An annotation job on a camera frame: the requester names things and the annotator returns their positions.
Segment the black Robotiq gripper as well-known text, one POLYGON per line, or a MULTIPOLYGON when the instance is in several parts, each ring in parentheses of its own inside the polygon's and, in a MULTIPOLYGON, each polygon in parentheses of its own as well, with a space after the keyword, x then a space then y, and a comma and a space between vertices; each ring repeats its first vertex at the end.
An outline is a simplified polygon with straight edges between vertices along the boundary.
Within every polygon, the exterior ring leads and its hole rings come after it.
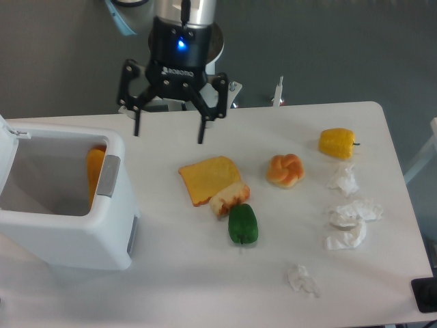
POLYGON ((173 24, 154 18, 147 66, 127 59, 122 67, 117 104, 135 113, 134 136, 139 136, 141 111, 154 97, 189 100, 201 115, 197 143, 203 143, 207 122, 227 115, 228 78, 225 73, 208 75, 218 92, 215 107, 207 106, 199 90, 207 83, 206 64, 212 26, 173 24), (131 81, 145 77, 149 86, 138 96, 130 94, 131 81))

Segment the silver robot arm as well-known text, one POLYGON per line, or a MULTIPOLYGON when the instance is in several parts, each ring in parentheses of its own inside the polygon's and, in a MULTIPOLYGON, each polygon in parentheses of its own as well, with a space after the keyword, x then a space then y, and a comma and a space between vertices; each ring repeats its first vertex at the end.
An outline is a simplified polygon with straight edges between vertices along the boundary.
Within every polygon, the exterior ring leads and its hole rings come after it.
POLYGON ((155 1, 148 65, 127 59, 117 94, 118 105, 135 113, 135 135, 141 111, 155 97, 194 105, 199 144, 206 124, 227 115, 229 79, 206 72, 215 8, 215 1, 155 1))

